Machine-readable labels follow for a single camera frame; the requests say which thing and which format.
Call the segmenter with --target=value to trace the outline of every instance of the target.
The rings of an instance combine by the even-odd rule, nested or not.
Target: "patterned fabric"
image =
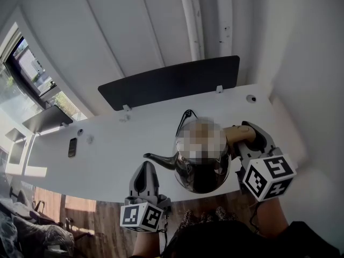
[[[214,213],[207,214],[203,212],[200,218],[197,218],[191,210],[187,210],[176,233],[185,227],[209,223],[212,221],[238,221],[238,217],[235,213],[227,213],[222,206],[219,206]]]

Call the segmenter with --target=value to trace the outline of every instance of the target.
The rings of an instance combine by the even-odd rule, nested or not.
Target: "kettle lid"
[[[197,119],[179,130],[175,146],[190,163],[208,164],[220,160],[227,151],[226,134],[218,124]]]

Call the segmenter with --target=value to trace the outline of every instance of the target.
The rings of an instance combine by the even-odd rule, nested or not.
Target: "dark panel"
[[[24,121],[23,125],[32,133],[37,133],[62,126],[62,123],[71,124],[72,122],[69,116],[54,105]]]
[[[16,128],[13,128],[5,136],[11,141],[17,141],[25,138],[25,136],[22,133],[20,133]]]
[[[240,58],[226,56],[173,65],[122,78],[98,87],[116,111],[237,85]]]

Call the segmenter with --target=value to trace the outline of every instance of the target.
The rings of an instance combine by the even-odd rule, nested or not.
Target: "metal bracket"
[[[216,93],[217,94],[220,94],[220,93],[222,93],[224,91],[224,88],[222,87],[222,85],[218,85],[217,87],[216,87]]]
[[[127,112],[131,111],[131,108],[127,104],[123,105],[123,109]]]

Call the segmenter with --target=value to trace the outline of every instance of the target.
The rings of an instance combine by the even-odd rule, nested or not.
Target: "black strap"
[[[184,121],[185,121],[187,118],[190,118],[190,117],[192,116],[192,114],[198,119],[198,117],[196,116],[196,114],[195,114],[192,110],[190,110],[190,109],[186,110],[186,111],[183,113],[181,122],[179,123],[178,129],[177,129],[176,136],[178,135],[179,130],[182,128]]]

